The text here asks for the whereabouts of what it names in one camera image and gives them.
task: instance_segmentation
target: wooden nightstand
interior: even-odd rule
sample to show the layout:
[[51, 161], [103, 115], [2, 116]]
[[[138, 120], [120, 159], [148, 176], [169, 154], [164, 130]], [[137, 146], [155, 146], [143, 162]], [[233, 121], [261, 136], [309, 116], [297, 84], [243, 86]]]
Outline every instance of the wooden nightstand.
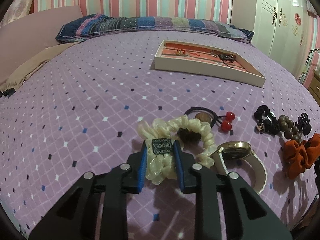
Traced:
[[320, 75], [313, 70], [313, 78], [308, 91], [320, 106]]

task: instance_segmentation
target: beige blanket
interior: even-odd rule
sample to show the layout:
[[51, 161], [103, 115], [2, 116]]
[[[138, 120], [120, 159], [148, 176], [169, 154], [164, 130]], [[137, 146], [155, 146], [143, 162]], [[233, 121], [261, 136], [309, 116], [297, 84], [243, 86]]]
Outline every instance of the beige blanket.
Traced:
[[28, 80], [36, 71], [38, 71], [45, 63], [61, 54], [71, 46], [79, 42], [59, 44], [49, 47], [39, 52], [37, 55], [20, 65], [8, 79], [0, 85], [0, 91], [14, 88], [16, 91], [22, 86], [23, 82]]

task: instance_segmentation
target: purple bedsheet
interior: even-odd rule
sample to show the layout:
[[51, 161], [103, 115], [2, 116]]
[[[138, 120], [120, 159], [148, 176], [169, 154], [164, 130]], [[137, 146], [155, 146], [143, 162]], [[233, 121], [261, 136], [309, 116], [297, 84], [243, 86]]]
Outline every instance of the purple bedsheet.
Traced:
[[[259, 69], [265, 85], [152, 70], [163, 40], [236, 52]], [[216, 144], [238, 139], [252, 144], [268, 171], [261, 197], [289, 228], [316, 195], [313, 169], [296, 180], [286, 179], [280, 158], [283, 139], [255, 133], [252, 115], [262, 104], [293, 120], [306, 112], [313, 134], [319, 130], [319, 106], [290, 73], [249, 44], [170, 31], [93, 38], [45, 64], [0, 104], [0, 198], [28, 233], [83, 173], [109, 172], [140, 150], [139, 120], [169, 120], [191, 106], [236, 114], [233, 136], [213, 127]], [[254, 181], [245, 163], [228, 163], [228, 168]], [[129, 238], [193, 239], [194, 203], [195, 196], [179, 193], [174, 180], [146, 183], [140, 195], [128, 200]]]

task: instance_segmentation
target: wristwatch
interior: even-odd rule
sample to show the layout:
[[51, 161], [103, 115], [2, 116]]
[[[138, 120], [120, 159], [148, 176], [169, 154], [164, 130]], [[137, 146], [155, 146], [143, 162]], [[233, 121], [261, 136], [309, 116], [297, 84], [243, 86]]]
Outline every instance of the wristwatch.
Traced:
[[251, 149], [248, 142], [232, 141], [226, 142], [218, 146], [217, 150], [212, 154], [215, 161], [215, 166], [219, 174], [227, 175], [229, 172], [224, 160], [238, 160], [242, 159], [250, 164], [253, 168], [256, 183], [253, 187], [255, 192], [259, 195], [267, 183], [267, 171], [262, 161]]

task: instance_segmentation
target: red bead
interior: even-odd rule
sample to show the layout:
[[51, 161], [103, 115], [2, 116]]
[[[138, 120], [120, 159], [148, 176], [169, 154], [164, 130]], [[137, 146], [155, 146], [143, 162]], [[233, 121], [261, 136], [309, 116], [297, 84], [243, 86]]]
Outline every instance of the red bead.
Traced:
[[232, 122], [236, 118], [235, 114], [233, 112], [227, 112], [226, 113], [226, 119], [229, 122]]
[[221, 130], [224, 132], [229, 132], [232, 129], [232, 124], [229, 123], [227, 120], [223, 120], [221, 124]]

